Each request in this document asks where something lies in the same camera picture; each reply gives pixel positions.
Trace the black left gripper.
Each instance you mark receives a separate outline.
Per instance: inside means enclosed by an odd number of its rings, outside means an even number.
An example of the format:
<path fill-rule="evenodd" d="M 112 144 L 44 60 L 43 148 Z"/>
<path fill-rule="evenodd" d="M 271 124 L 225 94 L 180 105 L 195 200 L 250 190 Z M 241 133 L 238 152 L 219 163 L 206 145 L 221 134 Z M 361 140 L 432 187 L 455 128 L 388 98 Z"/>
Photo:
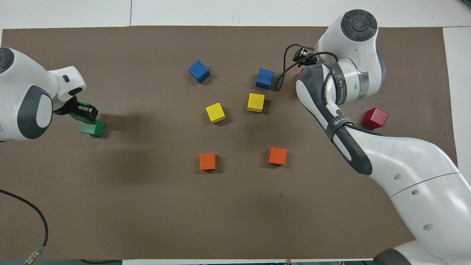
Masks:
<path fill-rule="evenodd" d="M 74 111 L 75 114 L 91 120 L 95 120 L 99 114 L 99 111 L 93 105 L 79 104 L 77 96 L 73 96 L 71 99 L 66 101 L 62 107 L 54 110 L 53 113 L 62 116 Z"/>

